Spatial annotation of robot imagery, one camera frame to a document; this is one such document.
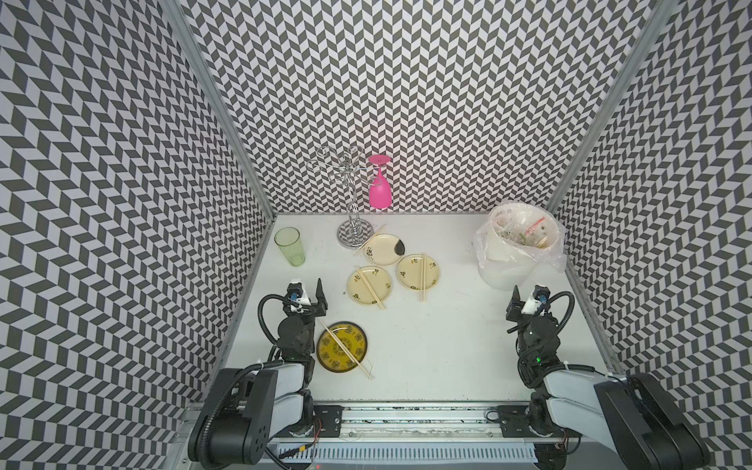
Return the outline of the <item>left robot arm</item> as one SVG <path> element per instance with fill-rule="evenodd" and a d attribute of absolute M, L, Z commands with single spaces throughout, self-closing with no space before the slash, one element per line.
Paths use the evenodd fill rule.
<path fill-rule="evenodd" d="M 270 458 L 289 466 L 268 443 L 283 431 L 315 426 L 309 391 L 315 371 L 315 323 L 328 311 L 322 281 L 307 295 L 292 282 L 283 295 L 268 294 L 258 302 L 260 330 L 270 341 L 266 362 L 223 368 L 211 386 L 188 440 L 188 458 L 205 469 L 255 465 Z"/>

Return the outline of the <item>cream plate right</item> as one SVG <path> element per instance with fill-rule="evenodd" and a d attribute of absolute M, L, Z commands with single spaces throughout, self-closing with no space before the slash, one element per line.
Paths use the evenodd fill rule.
<path fill-rule="evenodd" d="M 421 254 L 408 255 L 403 257 L 397 266 L 397 276 L 399 283 L 403 287 L 412 290 L 420 291 L 419 288 L 419 271 L 420 271 L 420 257 Z M 432 289 L 436 286 L 441 278 L 441 269 L 438 262 L 433 258 L 426 255 L 426 283 L 425 291 Z"/>

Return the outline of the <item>green transparent plastic cup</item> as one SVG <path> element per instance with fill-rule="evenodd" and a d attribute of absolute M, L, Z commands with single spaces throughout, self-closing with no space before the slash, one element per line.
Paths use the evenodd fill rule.
<path fill-rule="evenodd" d="M 274 243 L 291 266 L 297 268 L 306 262 L 301 232 L 296 227 L 278 229 L 274 234 Z"/>

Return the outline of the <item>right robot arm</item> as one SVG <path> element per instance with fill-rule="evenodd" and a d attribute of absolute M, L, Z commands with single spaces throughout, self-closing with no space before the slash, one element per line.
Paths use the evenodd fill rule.
<path fill-rule="evenodd" d="M 600 372 L 558 358 L 560 333 L 576 299 L 535 286 L 512 291 L 505 318 L 515 335 L 516 368 L 530 389 L 527 420 L 539 436 L 575 431 L 618 454 L 629 469 L 700 469 L 711 452 L 672 396 L 650 374 Z"/>

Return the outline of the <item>white trash bucket with bag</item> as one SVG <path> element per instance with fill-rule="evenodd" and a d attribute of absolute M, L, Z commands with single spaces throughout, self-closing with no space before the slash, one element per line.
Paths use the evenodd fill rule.
<path fill-rule="evenodd" d="M 566 268 L 566 228 L 548 211 L 504 201 L 487 215 L 473 239 L 478 272 L 497 290 L 510 291 L 541 266 Z"/>

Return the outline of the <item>pink plastic wine glass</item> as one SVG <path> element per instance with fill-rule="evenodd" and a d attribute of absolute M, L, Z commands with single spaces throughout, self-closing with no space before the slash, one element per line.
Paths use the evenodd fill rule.
<path fill-rule="evenodd" d="M 376 168 L 376 176 L 369 186 L 369 203 L 374 209 L 387 209 L 393 203 L 392 187 L 384 175 L 384 168 L 391 160 L 392 158 L 386 155 L 373 155 L 368 159 Z"/>

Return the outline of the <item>metal glass holder stand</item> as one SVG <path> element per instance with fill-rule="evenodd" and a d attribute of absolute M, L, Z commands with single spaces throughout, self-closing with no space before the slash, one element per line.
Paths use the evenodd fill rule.
<path fill-rule="evenodd" d="M 345 208 L 348 219 L 337 229 L 337 240 L 346 249 L 359 249 L 375 233 L 373 225 L 360 215 L 360 184 L 368 166 L 364 162 L 364 148 L 349 145 L 338 151 L 330 146 L 318 147 L 307 167 L 315 174 L 323 172 L 345 188 Z"/>

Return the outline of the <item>cream plate front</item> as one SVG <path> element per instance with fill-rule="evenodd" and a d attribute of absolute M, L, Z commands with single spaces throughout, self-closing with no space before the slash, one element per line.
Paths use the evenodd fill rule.
<path fill-rule="evenodd" d="M 380 266 L 363 266 L 360 269 L 365 273 L 377 295 L 385 305 L 385 301 L 389 298 L 393 290 L 393 281 L 390 274 L 384 268 L 380 268 Z M 358 269 L 349 277 L 346 292 L 348 297 L 359 305 L 377 306 L 374 297 L 362 282 L 358 274 Z"/>

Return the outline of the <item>cream plate with black spot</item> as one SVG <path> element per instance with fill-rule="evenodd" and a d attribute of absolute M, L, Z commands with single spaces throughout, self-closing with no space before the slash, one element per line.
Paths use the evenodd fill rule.
<path fill-rule="evenodd" d="M 365 244 L 364 254 L 372 264 L 391 266 L 405 255 L 405 244 L 396 235 L 382 233 L 375 235 Z"/>

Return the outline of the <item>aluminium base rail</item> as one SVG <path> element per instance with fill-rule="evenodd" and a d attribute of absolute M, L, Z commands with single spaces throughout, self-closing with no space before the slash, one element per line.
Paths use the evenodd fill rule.
<path fill-rule="evenodd" d="M 313 425 L 285 430 L 258 469 L 622 469 L 610 448 L 573 430 L 537 435 L 522 401 L 316 403 Z"/>

